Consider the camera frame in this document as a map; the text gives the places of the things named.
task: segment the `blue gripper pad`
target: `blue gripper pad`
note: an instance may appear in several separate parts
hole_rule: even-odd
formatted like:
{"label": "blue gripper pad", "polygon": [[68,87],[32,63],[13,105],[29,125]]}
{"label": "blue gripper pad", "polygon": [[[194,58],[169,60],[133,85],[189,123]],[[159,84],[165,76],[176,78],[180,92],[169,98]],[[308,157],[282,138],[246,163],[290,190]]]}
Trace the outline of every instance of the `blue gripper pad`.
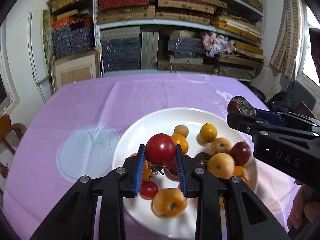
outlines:
{"label": "blue gripper pad", "polygon": [[282,119],[281,115],[278,113],[265,111],[261,109],[256,109],[256,112],[257,112],[256,118],[260,120],[265,120],[272,125],[277,125],[277,126],[284,125],[284,120]]}

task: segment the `human hand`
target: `human hand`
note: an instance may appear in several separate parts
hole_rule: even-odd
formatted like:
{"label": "human hand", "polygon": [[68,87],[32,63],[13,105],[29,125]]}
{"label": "human hand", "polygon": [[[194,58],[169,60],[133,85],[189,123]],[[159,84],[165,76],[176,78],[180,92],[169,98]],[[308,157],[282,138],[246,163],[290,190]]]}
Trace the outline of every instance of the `human hand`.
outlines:
{"label": "human hand", "polygon": [[294,226],[296,229],[299,228],[299,226],[302,223],[302,214],[304,213],[307,219],[312,223],[315,221],[316,217],[320,213],[320,203],[318,202],[308,202],[306,203],[306,200],[303,196],[303,191],[305,188],[305,185],[302,184],[300,181],[294,182],[297,185],[301,185],[299,188],[294,200],[293,200],[293,206],[290,211],[290,215],[288,217],[287,225],[290,229],[292,226]]}

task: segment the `red tomato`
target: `red tomato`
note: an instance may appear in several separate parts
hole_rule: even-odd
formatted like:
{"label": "red tomato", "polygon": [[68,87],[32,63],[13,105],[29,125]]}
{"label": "red tomato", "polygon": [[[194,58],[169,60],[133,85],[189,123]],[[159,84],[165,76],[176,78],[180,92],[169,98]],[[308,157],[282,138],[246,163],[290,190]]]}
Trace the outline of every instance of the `red tomato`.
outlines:
{"label": "red tomato", "polygon": [[159,189],[156,183],[153,181],[145,181],[141,184],[140,194],[144,198],[152,199],[158,193]]}
{"label": "red tomato", "polygon": [[175,156],[176,145],[167,134],[156,134],[146,144],[145,157],[151,164],[167,166]]}
{"label": "red tomato", "polygon": [[176,160],[173,160],[170,165],[168,172],[171,176],[178,178],[178,171],[177,171],[177,165],[176,165]]}

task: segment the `table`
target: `table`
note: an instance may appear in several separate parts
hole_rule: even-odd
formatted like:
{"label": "table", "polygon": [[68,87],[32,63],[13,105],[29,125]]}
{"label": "table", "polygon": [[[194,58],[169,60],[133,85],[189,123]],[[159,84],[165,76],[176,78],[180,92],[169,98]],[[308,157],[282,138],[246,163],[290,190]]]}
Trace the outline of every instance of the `table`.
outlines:
{"label": "table", "polygon": [[[116,144],[135,121],[170,107],[198,108],[226,118],[227,104],[236,95],[266,109],[237,80],[203,74],[113,76],[64,86],[32,121],[15,154],[4,192],[7,220],[22,240],[29,239],[81,175],[93,178],[110,171]],[[92,143],[97,156],[86,143]],[[257,161],[257,167],[257,195],[288,230],[286,220],[298,187],[292,178],[262,162]],[[167,239],[128,214],[125,223],[128,240]]]}

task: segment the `curtain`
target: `curtain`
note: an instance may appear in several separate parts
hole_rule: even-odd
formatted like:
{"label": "curtain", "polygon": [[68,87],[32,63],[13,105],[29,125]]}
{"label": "curtain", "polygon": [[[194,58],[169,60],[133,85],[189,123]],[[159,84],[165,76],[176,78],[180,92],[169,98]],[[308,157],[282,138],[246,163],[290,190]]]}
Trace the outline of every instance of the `curtain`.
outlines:
{"label": "curtain", "polygon": [[311,56],[320,80],[320,29],[310,28]]}
{"label": "curtain", "polygon": [[300,37],[298,0],[284,0],[280,30],[270,64],[292,82],[296,80],[295,59]]}

